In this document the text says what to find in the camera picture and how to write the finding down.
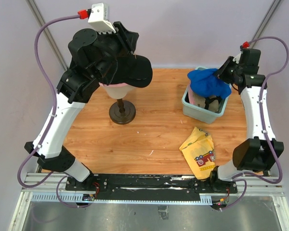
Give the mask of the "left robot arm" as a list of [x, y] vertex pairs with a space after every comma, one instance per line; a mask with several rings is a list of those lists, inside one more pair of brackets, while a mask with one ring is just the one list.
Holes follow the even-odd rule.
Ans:
[[70, 67], [56, 87], [56, 104], [34, 141], [25, 150], [38, 157], [38, 164], [49, 171], [64, 172], [77, 181], [82, 190], [93, 186], [91, 171], [64, 146], [64, 139], [75, 118], [88, 103], [100, 83], [111, 84], [119, 69], [119, 59], [132, 56], [139, 34], [114, 23], [113, 32], [85, 28], [76, 32], [68, 44], [72, 55]]

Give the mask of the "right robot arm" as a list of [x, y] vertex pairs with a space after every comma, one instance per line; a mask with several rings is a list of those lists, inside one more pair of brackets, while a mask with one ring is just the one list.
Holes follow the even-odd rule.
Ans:
[[247, 138], [233, 151], [232, 160], [210, 173], [209, 188], [218, 193], [242, 175], [258, 176], [269, 171], [284, 151], [276, 140], [267, 110], [267, 83], [258, 74], [261, 51], [241, 48], [236, 57], [228, 57], [214, 75], [225, 83], [236, 85], [247, 123]]

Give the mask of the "blue cap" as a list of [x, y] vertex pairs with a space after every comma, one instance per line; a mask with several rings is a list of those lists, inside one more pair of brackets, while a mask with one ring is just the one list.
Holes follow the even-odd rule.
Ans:
[[190, 71], [187, 77], [190, 80], [191, 90], [204, 98], [210, 96], [217, 96], [222, 99], [227, 98], [232, 93], [231, 88], [229, 84], [226, 84], [214, 75], [217, 70], [217, 68], [210, 68]]

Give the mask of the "pink sport baseball cap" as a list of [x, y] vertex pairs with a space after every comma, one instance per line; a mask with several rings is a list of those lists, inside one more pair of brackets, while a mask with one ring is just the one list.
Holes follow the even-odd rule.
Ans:
[[109, 84], [109, 85], [107, 85], [107, 84], [103, 84], [103, 83], [101, 83], [101, 82], [99, 82], [99, 85], [100, 85], [101, 87], [104, 87], [104, 88], [121, 88], [121, 87], [128, 86], [128, 84], [126, 84], [126, 83]]

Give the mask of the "black gold-logo baseball cap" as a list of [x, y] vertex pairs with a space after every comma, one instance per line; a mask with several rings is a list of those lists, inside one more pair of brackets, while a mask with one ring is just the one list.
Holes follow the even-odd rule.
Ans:
[[125, 83], [126, 78], [144, 79], [153, 77], [151, 62], [141, 55], [119, 57], [101, 80], [103, 84]]

